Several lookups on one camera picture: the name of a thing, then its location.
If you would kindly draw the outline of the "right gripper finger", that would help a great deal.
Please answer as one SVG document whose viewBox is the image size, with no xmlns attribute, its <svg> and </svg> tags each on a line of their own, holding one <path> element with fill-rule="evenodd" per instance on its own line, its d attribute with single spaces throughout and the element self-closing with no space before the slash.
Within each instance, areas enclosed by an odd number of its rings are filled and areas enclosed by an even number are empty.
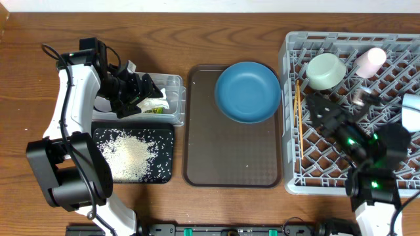
<svg viewBox="0 0 420 236">
<path fill-rule="evenodd" d="M 370 95 L 367 100 L 365 101 L 365 105 L 362 106 L 362 109 L 357 114 L 357 121 L 362 119 L 369 111 L 371 106 L 378 106 L 382 102 L 382 99 L 376 95 Z"/>
<path fill-rule="evenodd" d="M 345 119 L 345 111 L 331 100 L 317 94 L 309 94 L 305 100 L 314 128 L 334 131 Z"/>
</svg>

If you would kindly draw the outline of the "white tissue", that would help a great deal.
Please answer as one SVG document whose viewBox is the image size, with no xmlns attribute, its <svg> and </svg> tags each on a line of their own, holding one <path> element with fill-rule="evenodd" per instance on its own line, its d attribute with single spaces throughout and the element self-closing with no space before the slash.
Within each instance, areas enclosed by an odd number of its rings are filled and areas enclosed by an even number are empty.
<svg viewBox="0 0 420 236">
<path fill-rule="evenodd" d="M 161 91 L 163 93 L 163 98 L 146 98 L 138 103 L 137 107 L 140 108 L 143 113 L 152 108 L 163 108 L 163 110 L 169 109 L 170 106 L 167 101 L 165 88 L 162 88 Z"/>
</svg>

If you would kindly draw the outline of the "green yellow snack wrapper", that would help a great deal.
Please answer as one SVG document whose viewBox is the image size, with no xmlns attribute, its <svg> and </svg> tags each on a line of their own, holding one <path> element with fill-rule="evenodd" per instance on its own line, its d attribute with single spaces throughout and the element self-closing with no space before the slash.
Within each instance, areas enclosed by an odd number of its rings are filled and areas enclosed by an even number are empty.
<svg viewBox="0 0 420 236">
<path fill-rule="evenodd" d="M 145 111 L 145 113 L 162 114 L 163 113 L 163 108 L 152 108 L 152 109 L 149 109 L 149 110 Z"/>
</svg>

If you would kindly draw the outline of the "pink paper cup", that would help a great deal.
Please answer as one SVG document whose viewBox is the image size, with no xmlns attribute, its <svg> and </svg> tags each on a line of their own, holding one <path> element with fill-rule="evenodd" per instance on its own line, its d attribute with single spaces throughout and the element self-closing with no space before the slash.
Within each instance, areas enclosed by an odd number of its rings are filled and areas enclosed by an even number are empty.
<svg viewBox="0 0 420 236">
<path fill-rule="evenodd" d="M 383 49 L 372 48 L 358 57 L 354 65 L 358 68 L 356 75 L 367 79 L 373 77 L 386 62 L 387 54 Z"/>
</svg>

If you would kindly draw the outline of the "mint green bowl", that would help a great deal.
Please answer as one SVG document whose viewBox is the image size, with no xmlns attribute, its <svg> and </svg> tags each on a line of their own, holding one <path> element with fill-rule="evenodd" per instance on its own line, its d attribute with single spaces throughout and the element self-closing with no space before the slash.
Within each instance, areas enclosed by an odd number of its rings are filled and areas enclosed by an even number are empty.
<svg viewBox="0 0 420 236">
<path fill-rule="evenodd" d="M 306 76 L 314 90 L 327 90 L 338 85 L 345 77 L 347 68 L 334 54 L 317 55 L 308 63 Z"/>
</svg>

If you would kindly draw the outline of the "light blue bowl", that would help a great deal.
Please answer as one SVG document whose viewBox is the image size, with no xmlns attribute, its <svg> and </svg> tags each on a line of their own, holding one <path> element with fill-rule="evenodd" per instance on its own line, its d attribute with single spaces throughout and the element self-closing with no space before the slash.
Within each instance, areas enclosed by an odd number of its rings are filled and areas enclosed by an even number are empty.
<svg viewBox="0 0 420 236">
<path fill-rule="evenodd" d="M 419 132 L 419 95 L 405 94 L 402 105 L 403 127 L 409 132 Z"/>
</svg>

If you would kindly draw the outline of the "dark blue plate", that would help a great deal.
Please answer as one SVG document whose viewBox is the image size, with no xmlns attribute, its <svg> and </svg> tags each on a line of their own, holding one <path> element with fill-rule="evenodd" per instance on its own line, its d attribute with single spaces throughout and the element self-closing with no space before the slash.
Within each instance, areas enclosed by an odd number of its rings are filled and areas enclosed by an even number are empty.
<svg viewBox="0 0 420 236">
<path fill-rule="evenodd" d="M 215 83 L 215 103 L 229 119 L 261 123 L 273 116 L 281 101 L 280 82 L 266 65 L 238 62 L 227 67 Z"/>
</svg>

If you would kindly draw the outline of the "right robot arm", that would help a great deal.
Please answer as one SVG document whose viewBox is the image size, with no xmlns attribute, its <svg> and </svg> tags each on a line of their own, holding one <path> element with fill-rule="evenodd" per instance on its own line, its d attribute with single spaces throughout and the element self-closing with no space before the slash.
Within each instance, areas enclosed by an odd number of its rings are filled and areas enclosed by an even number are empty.
<svg viewBox="0 0 420 236">
<path fill-rule="evenodd" d="M 398 123 L 381 126 L 367 134 L 357 124 L 370 109 L 383 100 L 361 92 L 356 115 L 343 106 L 317 94 L 306 96 L 312 126 L 324 138 L 334 139 L 355 166 L 347 174 L 345 190 L 356 215 L 360 235 L 401 235 L 402 203 L 394 171 L 408 155 L 411 135 Z"/>
</svg>

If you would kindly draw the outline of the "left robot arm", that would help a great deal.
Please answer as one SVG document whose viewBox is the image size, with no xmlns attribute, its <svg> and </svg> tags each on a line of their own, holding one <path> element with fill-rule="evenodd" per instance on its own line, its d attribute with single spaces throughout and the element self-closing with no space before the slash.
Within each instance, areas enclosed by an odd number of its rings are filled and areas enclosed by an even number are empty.
<svg viewBox="0 0 420 236">
<path fill-rule="evenodd" d="M 46 202 L 86 216 L 105 235 L 140 235 L 136 212 L 113 193 L 109 164 L 93 141 L 94 103 L 105 98 L 124 118 L 141 113 L 138 103 L 162 92 L 131 61 L 109 64 L 109 46 L 96 37 L 81 39 L 75 52 L 41 48 L 56 61 L 60 88 L 51 122 L 42 139 L 28 143 L 26 157 Z"/>
</svg>

